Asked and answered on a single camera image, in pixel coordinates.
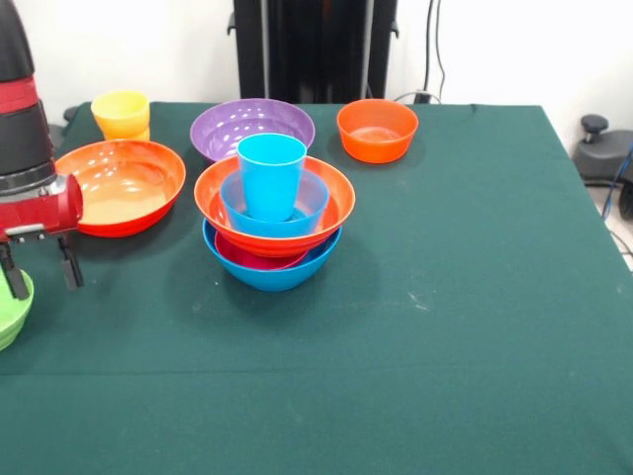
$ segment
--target green bowl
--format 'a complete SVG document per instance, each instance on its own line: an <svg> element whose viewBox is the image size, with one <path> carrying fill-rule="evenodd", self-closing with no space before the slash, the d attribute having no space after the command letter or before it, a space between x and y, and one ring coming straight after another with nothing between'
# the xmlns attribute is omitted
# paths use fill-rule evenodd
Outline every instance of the green bowl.
<svg viewBox="0 0 633 475"><path fill-rule="evenodd" d="M29 289L29 298L27 300L14 299L7 281L0 274L0 351L16 339L33 305L33 296L35 294L33 280L24 270L22 275Z"/></svg>

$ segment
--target yellow cup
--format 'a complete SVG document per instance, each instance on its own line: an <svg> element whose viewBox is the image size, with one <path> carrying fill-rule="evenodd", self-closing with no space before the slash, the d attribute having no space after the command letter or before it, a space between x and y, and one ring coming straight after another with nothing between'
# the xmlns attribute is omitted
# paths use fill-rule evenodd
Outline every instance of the yellow cup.
<svg viewBox="0 0 633 475"><path fill-rule="evenodd" d="M98 96L90 107L106 141L149 140L149 100L136 91L114 91Z"/></svg>

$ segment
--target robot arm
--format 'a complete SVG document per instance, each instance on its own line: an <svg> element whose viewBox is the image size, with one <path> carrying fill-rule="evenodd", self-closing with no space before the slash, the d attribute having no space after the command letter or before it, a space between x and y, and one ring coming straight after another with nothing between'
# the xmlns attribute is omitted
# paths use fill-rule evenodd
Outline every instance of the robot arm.
<svg viewBox="0 0 633 475"><path fill-rule="evenodd" d="M83 213L74 176L57 175L27 37L12 0L0 0L0 266L18 299L28 290L11 244L56 236L68 287L83 285L66 233Z"/></svg>

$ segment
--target black cable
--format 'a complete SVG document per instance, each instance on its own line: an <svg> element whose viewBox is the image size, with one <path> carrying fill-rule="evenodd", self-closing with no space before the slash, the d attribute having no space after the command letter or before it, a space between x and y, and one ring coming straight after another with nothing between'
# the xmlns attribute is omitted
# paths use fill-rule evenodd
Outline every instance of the black cable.
<svg viewBox="0 0 633 475"><path fill-rule="evenodd" d="M439 83L439 94L437 94L440 100L442 99L442 91L444 90L444 81L446 79L446 71L444 71L444 65L442 64L442 56L439 53L439 11L441 6L442 0L437 0L437 16L435 18L435 51L437 52L437 64L439 65L439 70L442 72L442 80Z"/></svg>
<svg viewBox="0 0 633 475"><path fill-rule="evenodd" d="M633 256L633 251L631 250L631 247L629 247L629 245L624 241L624 239L620 236L618 236L616 233L614 233L612 230L609 230L609 232L611 233L611 235L616 238L617 240L620 241L620 243L622 244L622 246L626 249L626 252L622 252L620 251L620 253L625 254L625 255L631 255Z"/></svg>
<svg viewBox="0 0 633 475"><path fill-rule="evenodd" d="M613 190L615 189L615 185L617 184L620 177L624 174L629 164L631 163L631 158L633 158L633 144L629 148L629 152L626 154L626 157L622 161L622 164L615 173L613 177L613 181L611 181L611 186L609 187L609 193L606 195L606 201L604 202L604 207L602 208L602 219L606 220L609 216L609 211L611 211L611 198L613 196Z"/></svg>
<svg viewBox="0 0 633 475"><path fill-rule="evenodd" d="M435 0L429 0L428 12L426 14L426 69L424 70L424 87L422 90L428 89L428 75L430 68L430 56L431 56L431 16L433 15L433 2Z"/></svg>

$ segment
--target orange bowl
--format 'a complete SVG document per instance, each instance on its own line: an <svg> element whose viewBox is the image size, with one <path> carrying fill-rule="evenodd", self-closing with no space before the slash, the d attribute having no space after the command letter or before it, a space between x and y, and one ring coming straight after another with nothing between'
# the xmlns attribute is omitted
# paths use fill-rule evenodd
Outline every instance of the orange bowl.
<svg viewBox="0 0 633 475"><path fill-rule="evenodd" d="M361 99L344 106L336 123L347 153L368 163L389 163L407 153L418 119L398 102Z"/></svg>
<svg viewBox="0 0 633 475"><path fill-rule="evenodd" d="M67 153L55 167L81 186L83 217L78 229L100 238L123 238L155 225L185 184L185 164L156 142L90 143Z"/></svg>
<svg viewBox="0 0 633 475"><path fill-rule="evenodd" d="M329 189L329 202L316 229L301 237L259 237L247 235L230 226L220 189L225 179L239 170L236 156L218 161L198 178L194 188L196 204L203 215L228 241L253 254L285 257L299 254L324 242L347 220L356 202L354 187L340 171L324 161L306 157L305 169L318 175Z"/></svg>

